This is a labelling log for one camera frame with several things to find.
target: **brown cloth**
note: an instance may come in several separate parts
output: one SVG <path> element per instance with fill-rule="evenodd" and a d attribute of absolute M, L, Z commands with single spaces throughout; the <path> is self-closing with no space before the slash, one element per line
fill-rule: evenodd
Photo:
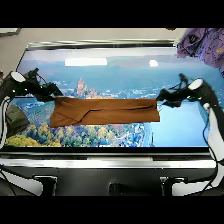
<path fill-rule="evenodd" d="M 51 128 L 68 125 L 159 122 L 156 99 L 55 98 Z"/>

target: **purple patterned fabric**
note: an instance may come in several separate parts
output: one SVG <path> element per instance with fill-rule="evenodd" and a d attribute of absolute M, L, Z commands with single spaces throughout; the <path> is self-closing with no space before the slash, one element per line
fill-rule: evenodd
<path fill-rule="evenodd" d="M 197 57 L 224 75 L 224 28 L 188 28 L 177 45 L 177 57 Z"/>

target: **cloth fold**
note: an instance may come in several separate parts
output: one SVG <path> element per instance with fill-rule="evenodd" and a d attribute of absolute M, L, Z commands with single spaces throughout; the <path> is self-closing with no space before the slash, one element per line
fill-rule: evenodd
<path fill-rule="evenodd" d="M 56 97 L 50 127 L 159 122 L 156 99 Z"/>

